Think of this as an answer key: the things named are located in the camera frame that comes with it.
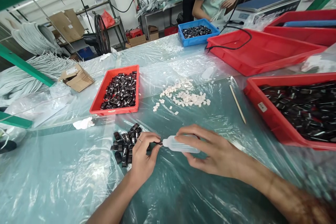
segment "black pants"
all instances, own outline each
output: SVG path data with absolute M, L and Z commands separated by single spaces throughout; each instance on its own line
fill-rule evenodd
M 195 0 L 183 0 L 182 9 L 183 9 L 183 23 L 194 21 L 193 17 L 193 7 Z

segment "blue container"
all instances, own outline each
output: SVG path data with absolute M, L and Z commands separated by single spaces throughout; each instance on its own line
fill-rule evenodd
M 208 34 L 208 35 L 194 37 L 194 38 L 184 38 L 183 33 L 182 33 L 183 29 L 188 29 L 190 27 L 196 27 L 196 26 L 200 26 L 200 25 L 208 27 L 209 29 L 211 29 L 212 33 Z M 178 25 L 178 30 L 179 30 L 178 35 L 180 36 L 180 38 L 182 40 L 182 44 L 183 44 L 184 47 L 191 46 L 191 45 L 194 46 L 194 45 L 197 45 L 197 44 L 205 44 L 205 43 L 207 43 L 208 38 L 214 37 L 214 36 L 217 36 L 217 35 L 220 34 L 220 31 L 206 19 L 199 19 L 199 20 L 196 20 L 196 21 L 191 21 L 191 22 L 188 22 L 188 23 L 179 24 Z
M 78 54 L 83 58 L 91 58 L 93 56 L 93 52 L 90 47 L 85 47 L 78 51 Z

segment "finger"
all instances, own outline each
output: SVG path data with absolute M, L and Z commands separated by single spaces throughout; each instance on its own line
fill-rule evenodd
M 208 155 L 210 155 L 213 152 L 212 150 L 214 146 L 212 144 L 204 142 L 198 138 L 185 136 L 185 135 L 179 135 L 175 137 L 175 140 L 183 144 L 190 145 L 191 147 L 194 147 L 200 151 L 203 151 Z
M 156 158 L 158 156 L 159 150 L 161 148 L 162 145 L 155 145 L 154 148 L 152 149 L 152 153 L 150 154 L 150 158 L 149 160 L 151 160 L 152 162 L 156 163 Z
M 136 152 L 138 150 L 139 146 L 141 145 L 141 141 L 143 141 L 143 139 L 148 137 L 148 136 L 155 136 L 159 139 L 161 138 L 158 134 L 156 134 L 154 132 L 142 132 L 139 136 L 139 139 L 137 140 L 137 142 L 135 143 L 135 145 L 133 147 L 134 152 Z
M 143 138 L 142 143 L 140 144 L 138 148 L 138 152 L 146 154 L 148 145 L 152 142 L 160 142 L 160 139 L 154 135 L 150 135 L 150 136 Z
M 196 169 L 206 172 L 206 164 L 203 159 L 198 159 L 188 152 L 182 152 L 182 154 L 187 158 L 188 163 L 191 167 L 194 167 Z
M 204 129 L 198 126 L 197 124 L 193 124 L 190 126 L 180 128 L 176 135 L 182 135 L 182 134 L 194 134 L 209 142 L 212 142 L 214 137 L 218 137 L 216 133 L 209 131 L 207 129 Z

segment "red plastic tray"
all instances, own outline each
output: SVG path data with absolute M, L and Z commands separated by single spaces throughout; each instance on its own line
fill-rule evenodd
M 118 75 L 119 73 L 130 74 L 132 71 L 137 71 L 136 73 L 136 93 L 135 93 L 135 106 L 133 107 L 126 107 L 126 108 L 115 108 L 110 110 L 100 110 L 100 106 L 104 101 L 104 95 L 106 92 L 106 87 L 111 82 L 111 79 Z M 93 100 L 93 103 L 90 108 L 90 114 L 97 114 L 101 116 L 110 116 L 113 114 L 124 114 L 124 113 L 134 113 L 137 112 L 139 109 L 139 80 L 140 80 L 140 73 L 139 73 L 139 65 L 132 65 L 127 66 L 124 68 L 116 68 L 108 70 L 105 74 L 103 82 L 101 83 L 99 90 L 97 92 L 96 97 Z
M 329 47 L 336 43 L 336 29 L 280 27 L 276 25 L 289 21 L 335 19 L 336 10 L 307 10 L 301 12 L 286 12 L 275 19 L 267 27 L 265 27 L 264 32 Z
M 256 107 L 257 111 L 263 117 L 266 124 L 271 128 L 271 131 L 275 134 L 280 143 L 291 146 L 309 147 L 316 150 L 336 151 L 336 143 L 314 142 L 304 139 L 258 88 L 261 85 L 311 85 L 331 80 L 336 80 L 336 73 L 252 77 L 247 79 L 247 86 L 244 89 L 244 93 Z
M 238 50 L 214 47 L 211 52 L 245 76 L 257 75 L 299 64 L 310 55 L 323 52 L 326 47 L 298 40 L 245 29 L 252 39 Z M 208 38 L 208 46 L 237 48 L 250 37 L 238 30 Z

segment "left hand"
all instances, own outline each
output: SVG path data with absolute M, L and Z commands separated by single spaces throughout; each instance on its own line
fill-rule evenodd
M 222 3 L 222 8 L 229 8 L 234 5 L 236 0 L 226 0 Z
M 147 147 L 151 142 L 160 142 L 160 137 L 153 132 L 142 132 L 133 147 L 131 180 L 140 188 L 154 171 L 156 158 L 162 145 L 156 145 L 150 156 L 147 155 Z

